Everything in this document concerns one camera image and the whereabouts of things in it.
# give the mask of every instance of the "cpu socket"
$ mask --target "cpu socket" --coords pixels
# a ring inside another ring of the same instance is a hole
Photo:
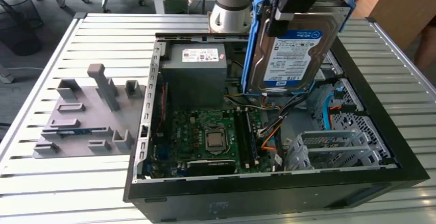
[[[204,127],[205,150],[212,154],[220,154],[225,150],[227,132],[223,126]]]

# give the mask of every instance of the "hard drive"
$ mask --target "hard drive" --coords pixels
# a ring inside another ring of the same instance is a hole
[[[320,2],[308,13],[296,13],[281,37],[268,37],[265,7],[249,65],[249,93],[297,93],[309,90],[349,7]]]

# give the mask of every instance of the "ram slot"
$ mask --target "ram slot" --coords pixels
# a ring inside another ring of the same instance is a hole
[[[255,164],[252,153],[252,130],[245,111],[235,111],[235,132],[239,149],[239,162],[241,168],[249,168]]]

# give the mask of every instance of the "chair leg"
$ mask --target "chair leg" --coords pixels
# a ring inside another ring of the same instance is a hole
[[[112,11],[107,8],[107,5],[108,5],[108,0],[101,0],[103,13],[112,13]]]
[[[67,5],[65,5],[65,0],[56,0],[56,3],[59,5],[59,7],[64,8]]]
[[[7,71],[7,69],[3,67],[0,64],[0,82],[4,84],[11,84],[13,82],[13,76],[12,74]]]

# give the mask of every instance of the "blue cable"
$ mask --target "blue cable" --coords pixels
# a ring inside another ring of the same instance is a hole
[[[333,93],[329,93],[325,97],[324,106],[323,106],[323,120],[324,120],[324,127],[327,131],[332,129],[328,121],[328,103],[332,97],[333,97]]]

